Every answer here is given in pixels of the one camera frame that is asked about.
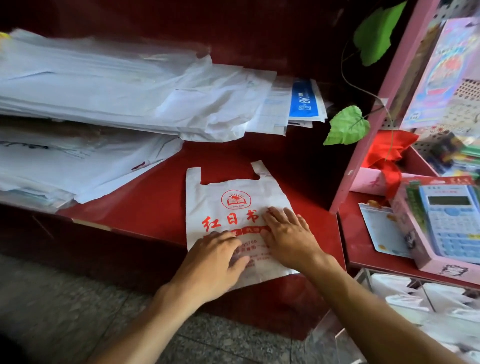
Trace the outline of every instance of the blue label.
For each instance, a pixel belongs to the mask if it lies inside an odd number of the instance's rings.
[[[317,100],[310,80],[296,79],[293,83],[290,116],[297,118],[318,116]]]

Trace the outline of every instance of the hand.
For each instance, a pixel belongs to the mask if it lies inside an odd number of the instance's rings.
[[[319,247],[302,216],[288,208],[280,211],[270,207],[263,218],[272,232],[262,230],[261,235],[272,256],[284,266],[307,275],[314,265],[338,265],[335,258]]]
[[[237,283],[250,257],[239,258],[229,267],[241,241],[229,231],[212,232],[196,241],[180,268],[168,283],[172,296],[182,297],[196,310],[227,292]]]

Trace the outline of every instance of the person's left hand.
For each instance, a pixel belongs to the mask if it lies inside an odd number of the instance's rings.
[[[243,256],[228,266],[240,245],[241,241],[229,231],[214,231],[197,240],[167,285],[174,295],[183,297],[195,309],[220,297],[237,283],[250,261],[250,257]]]

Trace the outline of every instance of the calculator screen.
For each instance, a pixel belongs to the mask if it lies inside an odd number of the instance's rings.
[[[428,196],[430,205],[471,205],[467,196]]]

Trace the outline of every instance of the green leaf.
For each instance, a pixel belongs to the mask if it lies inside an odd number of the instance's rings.
[[[370,123],[363,118],[361,110],[355,105],[341,110],[330,120],[330,125],[324,146],[355,143],[370,130]]]
[[[370,66],[377,62],[390,47],[390,36],[400,19],[406,1],[392,8],[375,10],[353,35],[353,43],[360,50],[361,62]]]

